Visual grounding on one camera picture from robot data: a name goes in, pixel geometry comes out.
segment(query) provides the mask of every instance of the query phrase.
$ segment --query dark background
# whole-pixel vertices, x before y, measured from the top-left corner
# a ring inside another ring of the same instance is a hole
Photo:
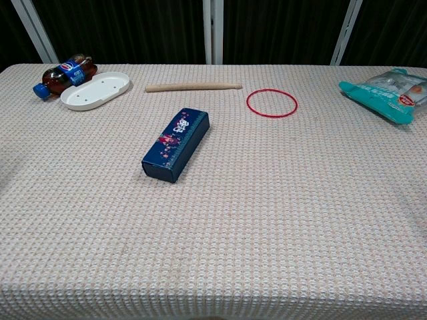
[[[350,0],[224,0],[224,64],[330,64]],[[205,63],[202,0],[33,0],[60,61]],[[41,60],[10,0],[0,71]],[[365,0],[342,65],[427,67],[427,1]]]

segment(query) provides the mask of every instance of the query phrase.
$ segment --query wooden stick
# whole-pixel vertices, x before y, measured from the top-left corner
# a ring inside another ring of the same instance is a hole
[[[221,90],[241,89],[241,83],[205,82],[205,83],[169,83],[166,85],[148,85],[145,92],[176,91],[176,90]]]

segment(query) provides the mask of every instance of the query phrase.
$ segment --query pepsi bottle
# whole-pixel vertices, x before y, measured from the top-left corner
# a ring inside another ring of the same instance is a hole
[[[91,57],[74,55],[61,65],[46,70],[41,79],[42,83],[34,86],[34,93],[41,99],[47,99],[51,94],[60,95],[66,88],[92,79],[97,70]]]

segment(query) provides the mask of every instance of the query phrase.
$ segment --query blue box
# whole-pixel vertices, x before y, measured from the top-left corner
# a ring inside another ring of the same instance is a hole
[[[175,183],[208,129],[206,112],[182,109],[142,159],[145,174]]]

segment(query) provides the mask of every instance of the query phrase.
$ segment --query bottle label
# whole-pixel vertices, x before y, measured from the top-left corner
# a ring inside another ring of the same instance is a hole
[[[58,68],[65,73],[71,84],[74,86],[78,86],[85,81],[85,73],[81,69],[80,65],[73,60],[68,60],[61,65],[58,65]]]

